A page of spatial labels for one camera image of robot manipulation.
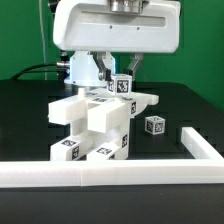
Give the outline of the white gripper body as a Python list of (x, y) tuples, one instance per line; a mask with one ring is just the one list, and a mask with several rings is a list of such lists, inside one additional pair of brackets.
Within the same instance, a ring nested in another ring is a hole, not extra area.
[(180, 9), (170, 0), (146, 0), (140, 13), (116, 12), (110, 0), (61, 0), (53, 41), (65, 51), (172, 53)]

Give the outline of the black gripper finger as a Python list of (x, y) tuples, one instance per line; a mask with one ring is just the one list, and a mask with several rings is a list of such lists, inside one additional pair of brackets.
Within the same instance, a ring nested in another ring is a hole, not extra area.
[(130, 63), (127, 68), (124, 69), (124, 73), (127, 75), (135, 76), (137, 69), (141, 66), (143, 61), (142, 53), (135, 53), (130, 57)]
[(98, 78), (100, 81), (111, 81), (111, 70), (106, 67), (104, 60), (106, 59), (105, 52), (96, 52), (94, 61), (99, 69)]

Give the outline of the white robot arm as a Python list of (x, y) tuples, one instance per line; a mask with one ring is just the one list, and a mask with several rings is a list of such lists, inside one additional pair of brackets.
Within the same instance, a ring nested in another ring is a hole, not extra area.
[(173, 53), (179, 45), (181, 4), (176, 0), (56, 0), (53, 42), (72, 51), (67, 84), (104, 87), (115, 72), (113, 53)]

